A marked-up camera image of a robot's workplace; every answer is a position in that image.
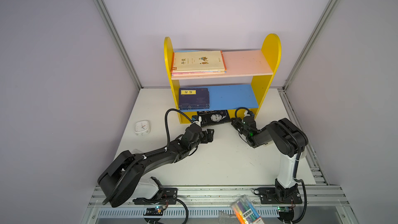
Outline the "black book gold lettering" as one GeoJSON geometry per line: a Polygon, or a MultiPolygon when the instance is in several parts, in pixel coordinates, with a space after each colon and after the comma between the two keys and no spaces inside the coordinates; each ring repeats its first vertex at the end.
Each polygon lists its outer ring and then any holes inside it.
{"type": "Polygon", "coordinates": [[[231,117],[227,110],[220,111],[200,111],[198,116],[202,118],[201,126],[207,127],[212,125],[224,124],[231,121],[231,117]]]}

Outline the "dark blue book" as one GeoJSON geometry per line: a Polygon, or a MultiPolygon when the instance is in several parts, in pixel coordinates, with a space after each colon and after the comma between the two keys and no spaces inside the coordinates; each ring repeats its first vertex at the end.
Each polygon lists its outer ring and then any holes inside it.
{"type": "Polygon", "coordinates": [[[194,105],[194,106],[182,106],[179,108],[180,111],[186,111],[186,112],[196,112],[196,111],[202,111],[202,110],[208,110],[210,109],[209,105],[204,105],[204,106],[199,106],[199,105],[194,105]]]}

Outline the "dark blue book hidden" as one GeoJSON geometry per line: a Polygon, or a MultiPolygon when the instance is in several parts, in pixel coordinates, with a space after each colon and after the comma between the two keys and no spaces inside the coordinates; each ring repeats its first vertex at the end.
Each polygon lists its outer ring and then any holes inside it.
{"type": "Polygon", "coordinates": [[[208,88],[180,88],[178,106],[210,106],[210,97],[208,88]]]}

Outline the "pink cartoon cover book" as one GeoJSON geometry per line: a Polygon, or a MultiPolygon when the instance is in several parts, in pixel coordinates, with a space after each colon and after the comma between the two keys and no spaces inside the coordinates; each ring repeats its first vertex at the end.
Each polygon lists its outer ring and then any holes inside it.
{"type": "Polygon", "coordinates": [[[186,77],[186,76],[207,76],[207,75],[220,75],[225,74],[226,71],[205,71],[205,72],[184,72],[184,73],[171,73],[172,77],[186,77]]]}

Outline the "beige book orange border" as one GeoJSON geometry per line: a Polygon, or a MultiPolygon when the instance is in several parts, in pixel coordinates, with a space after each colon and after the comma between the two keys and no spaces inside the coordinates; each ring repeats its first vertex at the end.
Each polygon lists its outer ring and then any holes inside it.
{"type": "Polygon", "coordinates": [[[172,73],[222,72],[225,70],[226,65],[221,50],[176,52],[171,69],[172,73]]]}

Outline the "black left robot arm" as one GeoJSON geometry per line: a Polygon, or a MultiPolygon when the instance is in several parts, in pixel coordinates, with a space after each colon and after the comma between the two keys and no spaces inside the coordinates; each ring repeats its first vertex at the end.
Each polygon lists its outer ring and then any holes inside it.
{"type": "Polygon", "coordinates": [[[102,204],[120,206],[132,196],[143,175],[188,157],[200,144],[211,143],[214,132],[213,129],[204,131],[194,123],[186,128],[180,138],[171,141],[163,148],[134,154],[129,150],[123,151],[97,180],[105,195],[102,204]]]}

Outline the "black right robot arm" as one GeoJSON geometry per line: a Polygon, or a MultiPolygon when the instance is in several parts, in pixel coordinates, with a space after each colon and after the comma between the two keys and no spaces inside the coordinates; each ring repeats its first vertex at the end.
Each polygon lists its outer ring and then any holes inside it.
{"type": "Polygon", "coordinates": [[[286,198],[297,190],[301,179],[297,179],[299,160],[308,145],[306,134],[289,119],[272,121],[262,129],[256,128],[253,117],[232,118],[231,125],[244,141],[252,148],[274,142],[281,153],[279,174],[275,180],[275,189],[279,198],[286,198]]]}

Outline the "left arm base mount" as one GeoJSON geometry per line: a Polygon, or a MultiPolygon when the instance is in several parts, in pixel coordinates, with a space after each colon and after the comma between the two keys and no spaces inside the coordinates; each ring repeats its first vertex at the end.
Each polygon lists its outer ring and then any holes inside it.
{"type": "Polygon", "coordinates": [[[150,205],[145,209],[144,216],[163,216],[169,205],[175,205],[178,188],[165,187],[156,177],[141,179],[133,193],[135,205],[150,205]]]}

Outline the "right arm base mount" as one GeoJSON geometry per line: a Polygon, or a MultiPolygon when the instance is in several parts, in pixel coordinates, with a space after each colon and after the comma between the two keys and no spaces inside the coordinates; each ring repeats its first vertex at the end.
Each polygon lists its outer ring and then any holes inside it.
{"type": "Polygon", "coordinates": [[[303,199],[295,182],[292,187],[284,188],[278,180],[274,187],[260,187],[254,190],[262,204],[302,204],[303,199]]]}

